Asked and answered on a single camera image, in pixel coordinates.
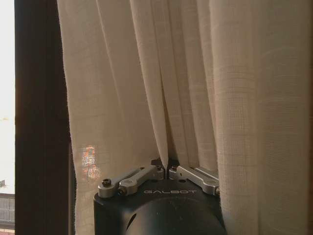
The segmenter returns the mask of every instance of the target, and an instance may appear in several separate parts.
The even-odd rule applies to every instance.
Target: dark wooden window frame
[[[15,0],[17,235],[73,234],[75,191],[56,0]]]

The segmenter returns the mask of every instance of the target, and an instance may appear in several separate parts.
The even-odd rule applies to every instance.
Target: bolt
[[[124,187],[119,187],[119,188],[117,189],[117,193],[118,193],[118,195],[120,195],[120,196],[124,196],[124,195],[126,195],[127,191],[126,191],[126,189],[125,189]]]
[[[111,179],[104,179],[102,181],[103,187],[110,187],[111,186]]]

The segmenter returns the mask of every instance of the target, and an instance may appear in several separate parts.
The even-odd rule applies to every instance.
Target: balcony railing
[[[13,229],[15,225],[15,195],[0,193],[0,228]]]

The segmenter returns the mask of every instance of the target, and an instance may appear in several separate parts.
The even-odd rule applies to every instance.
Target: curtain
[[[218,170],[229,235],[304,235],[310,0],[58,0],[77,179],[169,158]]]

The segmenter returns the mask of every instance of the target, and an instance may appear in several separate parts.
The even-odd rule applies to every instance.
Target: metal linkage arm
[[[114,179],[104,179],[101,184],[98,185],[98,195],[101,198],[112,197],[116,192],[119,185],[119,182],[123,179],[129,178],[136,173],[140,172],[141,168],[133,169],[120,177]]]
[[[124,196],[136,193],[138,187],[146,180],[162,180],[163,177],[164,170],[160,166],[151,165],[132,177],[122,180],[119,183],[118,193]]]
[[[210,195],[219,195],[219,179],[216,172],[202,167],[192,169],[187,166],[177,166],[169,170],[170,179],[188,179],[202,188],[203,192]]]

